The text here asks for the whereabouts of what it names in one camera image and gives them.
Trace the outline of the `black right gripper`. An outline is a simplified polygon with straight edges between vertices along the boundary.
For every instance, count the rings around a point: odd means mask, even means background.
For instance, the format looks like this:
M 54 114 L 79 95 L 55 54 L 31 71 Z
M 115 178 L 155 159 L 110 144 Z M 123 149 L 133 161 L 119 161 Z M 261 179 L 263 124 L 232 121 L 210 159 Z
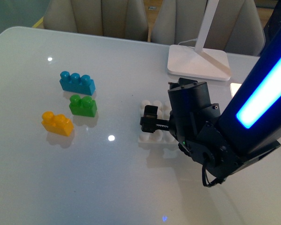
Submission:
M 170 130 L 181 150 L 190 150 L 192 142 L 217 150 L 219 146 L 215 143 L 197 138 L 207 122 L 220 116 L 219 104 L 211 103 L 207 82 L 179 78 L 177 82 L 169 82 L 168 95 L 170 122 L 158 119 L 157 106 L 146 105 L 140 118 L 141 130 L 146 133 Z

